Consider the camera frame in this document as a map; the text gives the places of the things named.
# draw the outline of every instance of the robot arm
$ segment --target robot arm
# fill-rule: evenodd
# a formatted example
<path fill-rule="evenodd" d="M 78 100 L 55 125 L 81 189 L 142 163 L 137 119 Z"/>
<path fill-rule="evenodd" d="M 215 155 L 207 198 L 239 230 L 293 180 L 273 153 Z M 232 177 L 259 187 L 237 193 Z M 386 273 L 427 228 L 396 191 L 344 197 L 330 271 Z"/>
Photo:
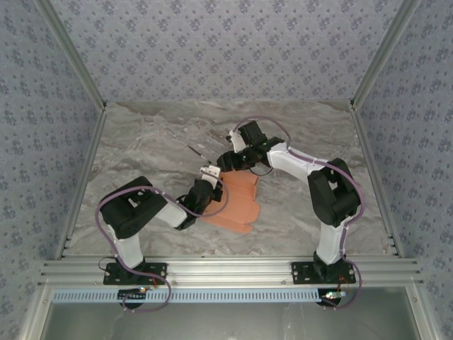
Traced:
<path fill-rule="evenodd" d="M 285 171 L 309 184 L 314 212 L 321 221 L 321 238 L 315 253 L 315 261 L 323 266 L 335 264 L 341 258 L 340 241 L 344 224 L 357 213 L 359 195 L 353 185 L 329 168 L 304 161 L 287 151 L 287 144 L 280 138 L 270 140 L 261 132 L 256 121 L 230 132 L 227 138 L 233 142 L 234 152 L 227 152 L 217 160 L 222 171 L 250 169 L 263 163 Z M 312 156 L 292 149 L 307 159 Z M 350 175 L 348 166 L 341 159 L 323 163 L 334 165 Z"/>
<path fill-rule="evenodd" d="M 220 175 L 220 169 L 216 166 L 202 167 L 201 170 L 216 178 Z M 152 186 L 152 184 L 146 177 L 141 176 L 109 193 L 102 200 L 114 193 L 136 186 Z M 201 215 L 211 200 L 220 201 L 221 196 L 220 183 L 215 178 L 202 174 L 200 178 L 195 179 L 193 187 L 180 203 L 190 211 Z M 137 268 L 144 263 L 139 231 L 150 220 L 156 218 L 178 230 L 188 228 L 196 220 L 196 217 L 188 215 L 184 209 L 162 195 L 147 190 L 134 191 L 114 198 L 101 208 L 101 214 L 113 236 L 118 254 L 130 268 Z"/>

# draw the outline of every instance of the marble surface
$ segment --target marble surface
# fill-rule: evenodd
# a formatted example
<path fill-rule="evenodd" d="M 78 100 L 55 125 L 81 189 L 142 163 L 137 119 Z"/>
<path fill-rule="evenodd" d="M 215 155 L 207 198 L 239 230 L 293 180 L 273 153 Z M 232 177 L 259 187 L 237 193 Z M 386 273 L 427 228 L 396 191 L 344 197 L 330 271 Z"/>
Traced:
<path fill-rule="evenodd" d="M 294 147 L 318 158 L 340 157 L 363 186 L 367 210 L 351 226 L 348 254 L 389 254 L 384 228 L 360 143 L 345 101 L 249 101 L 110 103 L 101 142 L 70 247 L 66 254 L 109 254 L 96 229 L 94 210 L 107 193 L 146 176 L 173 197 L 188 192 L 201 166 L 190 145 L 215 162 L 232 148 L 225 140 L 242 117 L 277 118 L 292 134 Z M 268 137 L 284 135 L 272 123 L 261 122 Z M 261 177 L 257 201 L 260 216 L 249 234 L 237 234 L 198 220 L 178 231 L 152 220 L 141 232 L 144 254 L 312 255 L 320 224 L 311 206 L 309 188 L 281 171 Z"/>

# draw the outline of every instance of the wire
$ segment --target wire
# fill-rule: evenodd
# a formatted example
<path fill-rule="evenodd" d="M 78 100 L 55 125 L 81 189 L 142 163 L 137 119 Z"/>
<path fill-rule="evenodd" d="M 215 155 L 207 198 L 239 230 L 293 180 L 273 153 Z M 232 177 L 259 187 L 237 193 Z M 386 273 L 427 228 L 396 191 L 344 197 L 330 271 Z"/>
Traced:
<path fill-rule="evenodd" d="M 193 147 L 191 147 L 190 145 L 187 146 L 189 149 L 191 149 L 192 151 L 194 151 L 194 153 L 196 153 L 198 156 L 200 156 L 202 159 L 204 159 L 208 164 L 212 164 L 212 162 L 206 158 L 205 156 L 202 155 L 201 152 L 198 152 L 197 150 L 195 150 Z"/>
<path fill-rule="evenodd" d="M 352 300 L 347 302 L 343 306 L 337 307 L 331 301 L 325 300 L 326 302 L 328 302 L 330 305 L 332 305 L 336 309 L 344 309 L 346 307 L 351 306 L 357 300 L 357 298 L 359 297 L 359 295 L 362 291 L 362 274 L 360 273 L 359 267 L 357 267 L 357 265 L 354 262 L 346 259 L 344 248 L 345 248 L 345 243 L 346 243 L 346 235 L 348 233 L 348 226 L 351 225 L 352 223 L 354 223 L 355 221 L 357 221 L 358 219 L 360 219 L 363 216 L 363 213 L 365 212 L 365 206 L 366 206 L 365 195 L 363 193 L 362 187 L 360 187 L 360 185 L 356 181 L 354 181 L 354 179 L 351 176 L 349 176 L 347 173 L 345 173 L 342 169 L 339 169 L 338 167 L 336 167 L 332 164 L 326 163 L 324 161 L 319 161 L 318 159 L 306 157 L 304 155 L 297 154 L 296 152 L 294 152 L 291 148 L 292 138 L 291 138 L 290 133 L 288 132 L 288 130 L 285 129 L 285 127 L 282 124 L 280 124 L 274 118 L 268 117 L 266 115 L 250 115 L 248 117 L 245 117 L 243 120 L 239 121 L 239 123 L 237 123 L 236 126 L 233 127 L 232 131 L 235 132 L 239 128 L 239 126 L 241 126 L 242 123 L 246 122 L 247 120 L 252 120 L 252 119 L 269 120 L 270 122 L 276 124 L 276 126 L 278 126 L 288 137 L 287 151 L 289 154 L 291 154 L 292 156 L 294 156 L 298 159 L 301 159 L 304 162 L 312 162 L 314 164 L 325 166 L 331 170 L 338 172 L 341 176 L 345 177 L 354 186 L 354 189 L 357 191 L 357 194 L 359 195 L 359 198 L 360 198 L 360 211 L 358 214 L 356 214 L 356 216 L 354 216 L 350 220 L 346 221 L 345 224 L 343 225 L 343 231 L 342 231 L 341 238 L 340 238 L 340 256 L 341 256 L 341 259 L 344 260 L 344 262 L 346 262 L 347 264 L 350 264 L 357 272 L 357 276 L 359 278 L 359 288 L 357 290 L 357 293 L 352 298 Z"/>
<path fill-rule="evenodd" d="M 106 271 L 107 270 L 107 267 L 105 267 L 105 268 L 101 267 L 101 262 L 102 262 L 102 260 L 105 260 L 105 259 L 113 259 L 114 260 L 115 258 L 113 256 L 104 256 L 102 259 L 100 259 L 99 262 L 98 262 L 98 267 L 102 271 Z"/>
<path fill-rule="evenodd" d="M 348 285 L 348 290 L 346 291 L 346 295 L 349 294 L 349 281 L 343 276 L 343 275 L 339 275 L 338 278 L 340 279 L 340 281 L 345 281 L 346 284 Z M 338 284 L 338 289 L 337 289 L 337 292 L 340 290 L 341 288 L 341 282 Z"/>
<path fill-rule="evenodd" d="M 153 193 L 157 193 L 159 195 L 162 195 L 164 198 L 166 198 L 170 202 L 176 204 L 179 208 L 183 209 L 184 211 L 186 211 L 187 213 L 189 213 L 189 214 L 191 214 L 191 215 L 193 215 L 195 217 L 202 217 L 202 216 L 203 217 L 210 217 L 210 216 L 214 216 L 214 215 L 220 213 L 221 211 L 223 211 L 228 205 L 228 202 L 229 202 L 228 187 L 225 185 L 225 183 L 220 178 L 218 178 L 218 177 L 216 177 L 216 176 L 214 176 L 212 174 L 209 174 L 209 173 L 207 173 L 205 171 L 200 171 L 200 173 L 203 174 L 203 175 L 206 175 L 206 176 L 209 176 L 209 177 L 212 177 L 212 178 L 218 180 L 218 182 L 220 182 L 222 184 L 222 187 L 225 190 L 225 193 L 226 193 L 226 196 L 227 196 L 226 199 L 225 199 L 225 204 L 223 204 L 223 206 L 220 209 L 218 209 L 218 211 L 216 211 L 216 212 L 212 212 L 212 213 L 206 214 L 206 215 L 200 215 L 200 214 L 197 214 L 195 212 L 192 212 L 189 209 L 187 209 L 184 205 L 181 205 L 179 202 L 177 202 L 175 199 L 173 199 L 170 195 L 168 195 L 167 193 L 164 193 L 162 190 L 160 190 L 158 188 L 155 188 L 153 186 L 135 186 L 133 188 L 128 188 L 128 189 L 125 189 L 125 190 L 118 191 L 117 193 L 114 193 L 113 195 L 108 196 L 105 200 L 102 200 L 99 203 L 99 205 L 96 207 L 96 210 L 94 212 L 94 220 L 96 221 L 96 227 L 99 229 L 99 232 L 101 232 L 101 234 L 105 237 L 105 239 L 107 239 L 108 243 L 110 244 L 110 247 L 112 248 L 113 253 L 115 254 L 115 258 L 118 260 L 118 262 L 120 262 L 121 266 L 124 269 L 126 269 L 127 271 L 129 271 L 130 273 L 132 273 L 132 274 L 140 275 L 140 276 L 147 276 L 149 278 L 155 278 L 157 280 L 160 280 L 163 283 L 165 283 L 165 285 L 168 287 L 168 295 L 167 295 L 165 301 L 163 303 L 161 303 L 160 305 L 158 305 L 156 307 L 153 307 L 153 308 L 131 310 L 130 308 L 127 308 L 125 306 L 125 300 L 123 299 L 122 306 L 123 306 L 123 309 L 124 309 L 125 312 L 148 313 L 148 312 L 157 312 L 158 310 L 161 310 L 162 308 L 167 306 L 168 302 L 170 301 L 171 285 L 164 277 L 162 277 L 160 275 L 153 274 L 153 273 L 145 273 L 145 272 L 142 272 L 142 271 L 136 271 L 136 270 L 130 268 L 123 261 L 123 259 L 121 258 L 120 254 L 118 253 L 118 250 L 116 249 L 115 243 L 110 238 L 110 236 L 108 236 L 107 232 L 101 226 L 101 221 L 99 220 L 99 212 L 101 211 L 102 207 L 105 204 L 109 203 L 111 200 L 113 200 L 113 199 L 115 199 L 115 198 L 117 198 L 119 196 L 124 195 L 125 193 L 131 193 L 131 192 L 134 192 L 134 191 L 141 191 L 141 190 L 149 190 L 149 191 L 151 191 Z"/>
<path fill-rule="evenodd" d="M 269 171 L 268 171 L 268 172 L 266 172 L 265 174 L 261 174 L 261 175 L 260 175 L 260 174 L 257 174 L 256 172 L 253 172 L 252 169 L 249 169 L 249 170 L 250 170 L 250 172 L 251 172 L 252 174 L 254 174 L 255 176 L 264 177 L 264 176 L 270 174 L 270 173 L 272 172 L 273 169 L 274 169 L 274 168 L 269 168 Z"/>

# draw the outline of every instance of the purple cable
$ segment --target purple cable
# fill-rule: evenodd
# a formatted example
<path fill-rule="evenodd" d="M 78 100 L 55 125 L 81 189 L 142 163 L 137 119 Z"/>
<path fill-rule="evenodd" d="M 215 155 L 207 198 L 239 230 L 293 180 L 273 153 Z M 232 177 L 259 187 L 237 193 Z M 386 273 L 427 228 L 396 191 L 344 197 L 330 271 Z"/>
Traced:
<path fill-rule="evenodd" d="M 192 212 L 189 209 L 187 209 L 184 205 L 180 204 L 177 200 L 175 200 L 174 198 L 170 197 L 170 195 L 164 193 L 162 190 L 160 190 L 158 188 L 155 188 L 153 186 L 135 186 L 133 188 L 128 188 L 128 189 L 125 189 L 125 190 L 118 191 L 117 193 L 114 193 L 113 195 L 108 196 L 105 200 L 100 202 L 99 205 L 96 207 L 96 211 L 94 212 L 94 220 L 96 221 L 96 226 L 98 227 L 98 229 L 101 232 L 101 234 L 105 237 L 105 239 L 107 239 L 108 243 L 110 244 L 110 247 L 113 250 L 113 253 L 115 254 L 115 258 L 118 260 L 118 262 L 120 262 L 121 266 L 124 269 L 126 269 L 127 271 L 129 271 L 130 273 L 132 273 L 132 274 L 140 275 L 140 276 L 147 276 L 147 277 L 150 277 L 150 278 L 156 278 L 156 279 L 164 282 L 166 284 L 166 286 L 168 287 L 168 295 L 167 295 L 165 301 L 163 303 L 161 303 L 159 306 L 153 307 L 153 308 L 146 308 L 146 309 L 140 309 L 140 310 L 131 310 L 130 308 L 127 308 L 126 305 L 125 305 L 126 300 L 130 296 L 130 294 L 126 295 L 125 298 L 122 300 L 122 307 L 123 307 L 123 309 L 125 311 L 129 311 L 129 312 L 132 312 L 132 313 L 148 313 L 148 312 L 157 312 L 158 310 L 161 310 L 162 308 L 167 306 L 168 301 L 170 300 L 170 297 L 171 297 L 171 286 L 170 286 L 170 283 L 165 278 L 163 278 L 162 276 L 156 275 L 156 274 L 153 274 L 153 273 L 145 273 L 145 272 L 142 272 L 142 271 L 136 271 L 136 270 L 130 268 L 121 259 L 121 256 L 118 254 L 118 250 L 116 249 L 115 243 L 110 238 L 110 236 L 108 236 L 107 232 L 101 226 L 101 221 L 99 220 L 99 212 L 101 211 L 101 208 L 105 204 L 107 204 L 108 202 L 113 200 L 114 198 L 117 198 L 117 197 L 119 197 L 121 195 L 124 195 L 125 193 L 131 193 L 131 192 L 140 191 L 140 190 L 149 190 L 149 191 L 151 191 L 153 193 L 156 193 L 158 195 L 162 195 L 167 200 L 169 200 L 170 202 L 176 204 L 179 208 L 183 209 L 184 211 L 186 211 L 187 213 L 189 213 L 189 214 L 191 214 L 191 215 L 193 215 L 195 217 L 211 217 L 211 216 L 217 215 L 218 213 L 223 211 L 228 205 L 228 202 L 229 202 L 228 188 L 227 188 L 225 183 L 220 178 L 217 178 L 216 176 L 214 176 L 212 174 L 209 174 L 207 172 L 204 172 L 204 171 L 200 171 L 200 173 L 203 174 L 203 175 L 210 176 L 210 177 L 218 180 L 222 184 L 222 188 L 225 190 L 225 193 L 226 193 L 226 196 L 227 196 L 226 199 L 225 199 L 225 204 L 223 204 L 223 206 L 220 209 L 218 209 L 218 211 L 216 211 L 216 212 L 212 212 L 212 213 L 206 214 L 206 215 L 200 215 L 200 214 L 197 214 L 195 212 Z"/>
<path fill-rule="evenodd" d="M 296 157 L 298 159 L 301 159 L 304 162 L 313 162 L 313 163 L 315 163 L 317 165 L 326 166 L 329 169 L 332 169 L 332 170 L 338 172 L 341 176 L 345 177 L 354 186 L 354 189 L 357 191 L 357 194 L 359 195 L 359 198 L 360 198 L 360 211 L 359 211 L 358 214 L 356 214 L 356 216 L 354 216 L 353 218 L 348 220 L 345 223 L 344 227 L 343 227 L 343 231 L 342 231 L 341 238 L 340 238 L 340 256 L 341 256 L 341 259 L 344 260 L 344 262 L 346 262 L 347 264 L 350 264 L 351 266 L 353 266 L 355 271 L 357 271 L 357 276 L 359 277 L 359 288 L 357 290 L 357 294 L 354 295 L 352 300 L 349 301 L 348 303 L 346 303 L 345 305 L 340 306 L 340 307 L 337 307 L 335 304 L 333 304 L 329 300 L 323 299 L 325 302 L 328 302 L 333 307 L 335 307 L 335 308 L 337 308 L 339 310 L 351 306 L 356 301 L 356 299 L 360 295 L 360 292 L 362 291 L 362 274 L 360 273 L 359 268 L 357 267 L 357 265 L 354 262 L 352 262 L 351 260 L 346 259 L 346 256 L 345 256 L 345 253 L 344 253 L 343 250 L 345 248 L 346 235 L 348 233 L 348 226 L 351 223 L 354 223 L 355 221 L 360 219 L 363 216 L 363 213 L 365 212 L 365 195 L 363 193 L 362 188 L 360 187 L 360 185 L 356 181 L 354 181 L 354 179 L 351 176 L 349 176 L 347 173 L 345 173 L 342 169 L 339 169 L 338 167 L 336 167 L 334 165 L 331 165 L 329 163 L 326 163 L 324 161 L 319 161 L 317 159 L 305 157 L 305 156 L 302 156 L 302 155 L 297 154 L 296 152 L 292 151 L 292 148 L 290 146 L 291 142 L 292 142 L 292 138 L 291 138 L 290 133 L 285 129 L 285 127 L 282 124 L 280 124 L 274 118 L 268 117 L 266 115 L 250 115 L 248 117 L 245 117 L 239 123 L 237 123 L 232 131 L 235 132 L 242 123 L 246 122 L 247 120 L 252 120 L 252 119 L 269 120 L 270 122 L 273 122 L 274 124 L 276 124 L 276 126 L 278 126 L 286 134 L 286 136 L 288 136 L 287 151 L 288 151 L 289 154 L 291 154 L 292 156 L 294 156 L 294 157 Z"/>

